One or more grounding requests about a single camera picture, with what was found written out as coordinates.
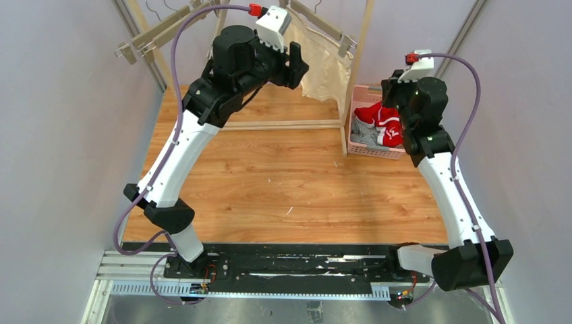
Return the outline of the red underwear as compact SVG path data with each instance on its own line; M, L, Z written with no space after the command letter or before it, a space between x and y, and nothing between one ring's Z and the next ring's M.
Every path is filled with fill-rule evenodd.
M395 108L383 107L381 102L369 107L357 108L355 115L370 127L375 127L382 146L397 147L403 144L402 125Z

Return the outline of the grey striped underwear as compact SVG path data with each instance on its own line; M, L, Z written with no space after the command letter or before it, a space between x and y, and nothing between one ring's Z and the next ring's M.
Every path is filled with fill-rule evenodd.
M375 127L370 127L356 117L353 119L350 141L366 146L382 146L378 141L379 135L380 132Z

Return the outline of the cream underwear hanger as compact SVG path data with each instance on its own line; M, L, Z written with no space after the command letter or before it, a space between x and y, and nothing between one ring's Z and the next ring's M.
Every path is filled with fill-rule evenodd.
M279 5L283 8L292 9L297 14L301 14L310 23L315 25L315 27L331 37L338 44L340 57L347 56L350 48L357 47L357 42L353 40L351 36L345 34L340 28L333 26L324 18L318 16L316 12L312 11L302 2L296 0L279 0Z

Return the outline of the beige clip hanger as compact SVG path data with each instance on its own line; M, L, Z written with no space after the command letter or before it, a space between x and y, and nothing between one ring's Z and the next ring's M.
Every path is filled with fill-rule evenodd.
M186 5L181 9L176 9L173 14L153 26L150 30L142 32L132 39L132 45L136 49L136 53L140 57L145 57L153 50L160 49L175 37L175 34L186 19L194 18L187 25L187 27L190 27L193 23L204 19L208 15L208 12L198 15L201 9L211 8L220 4L220 1L193 1L190 7Z
M171 41L183 21L205 7L208 7L208 3L191 1L189 5L175 9L170 16L149 30L135 35L128 43L120 43L114 51L115 56L124 57L131 65L135 64L139 57L145 59L147 63L153 63L154 50Z

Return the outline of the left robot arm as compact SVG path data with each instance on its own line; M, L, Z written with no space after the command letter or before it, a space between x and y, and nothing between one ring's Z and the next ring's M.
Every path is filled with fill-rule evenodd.
M180 98L181 115L151 170L123 193L133 206L161 228L176 257L191 271L206 253L192 221L194 210L179 194L207 144L267 83L295 89L309 70L302 47L292 41L276 47L262 40L262 30L226 27L212 44L212 57L199 79Z

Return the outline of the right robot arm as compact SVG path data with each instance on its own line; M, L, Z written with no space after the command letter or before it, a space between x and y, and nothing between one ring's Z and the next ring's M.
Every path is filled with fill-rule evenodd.
M445 223L448 250L405 243L394 247L396 272L415 271L436 280L444 291L496 284L514 250L488 226L471 197L455 145L440 124L448 103L447 86L438 78L411 79L395 70L382 80L382 106L396 108L403 147L429 185Z

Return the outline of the cream underwear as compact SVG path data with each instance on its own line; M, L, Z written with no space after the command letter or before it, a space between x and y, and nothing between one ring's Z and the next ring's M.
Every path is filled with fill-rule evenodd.
M287 8L291 17L284 33L285 44L291 41L301 46L302 59L309 65L302 78L302 95L319 101L333 100L342 115L351 76L353 55L339 55L339 44L323 33L312 29L294 10Z

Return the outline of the empty beige clip hanger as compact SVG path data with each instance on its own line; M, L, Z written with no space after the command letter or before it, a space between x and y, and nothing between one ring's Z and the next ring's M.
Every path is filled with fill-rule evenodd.
M135 64L139 57L145 59L147 63L153 63L154 50L171 41L183 21L205 7L208 7L208 3L191 1L189 5L175 9L170 16L149 30L135 35L128 43L120 43L114 51L115 56L124 57L131 65Z

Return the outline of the pink plastic basket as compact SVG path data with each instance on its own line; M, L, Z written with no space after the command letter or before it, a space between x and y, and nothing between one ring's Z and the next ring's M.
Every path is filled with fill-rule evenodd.
M355 110L357 108L369 107L373 104L381 102L382 93L379 88L371 88L368 85L357 84L353 87L351 95L351 104L349 108L349 125L347 126L347 152L354 155L363 155L369 157L379 157L385 159L398 160L405 154L402 146L387 147L376 144L364 144L356 142L356 128L354 121L356 119Z

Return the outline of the wooden clothes rack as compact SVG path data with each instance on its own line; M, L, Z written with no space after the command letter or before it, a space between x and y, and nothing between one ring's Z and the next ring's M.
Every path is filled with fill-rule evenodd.
M142 8L140 6L139 1L126 1L125 5L127 7L128 13L131 15L134 24L138 28L135 35L139 34L140 32L144 32L152 28L144 17ZM226 9L215 9L213 7L207 8L206 10L209 13L212 13L217 16L217 24L214 29L215 34L220 34L223 25L226 22L227 18L227 10ZM347 131L346 121L348 118L349 108L351 104L351 94L353 92L353 87L356 85L355 80L357 78L357 73L360 67L362 52L364 48L364 41L368 34L368 29L370 26L370 21L372 19L372 10L374 8L373 1L367 1L364 8L364 14L361 20L361 31L360 37L357 42L356 48L350 48L349 52L353 55L353 61L351 64L351 76L349 79L347 94L346 94L346 102L345 108L342 115L339 115L334 119L300 119L300 120L271 120L271 121L231 121L227 123L226 129L232 131L254 131L254 130L262 130L262 131L269 131L269 130L317 130L317 129L338 129L340 132ZM320 29L315 27L312 23L310 23L305 17L301 14L300 17L314 30L322 32ZM174 88L173 83L173 75L171 73L171 66L167 63L167 60L163 56L161 49L154 50L154 58L155 61L153 63L147 63L150 67L156 68L159 73L160 81L163 83L163 88L167 90Z

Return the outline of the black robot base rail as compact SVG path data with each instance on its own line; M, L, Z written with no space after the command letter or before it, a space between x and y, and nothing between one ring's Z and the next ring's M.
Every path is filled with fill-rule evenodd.
M197 261L185 262L166 242L146 251L164 297L185 302L204 298L413 300L432 278L399 270L389 244L205 243Z

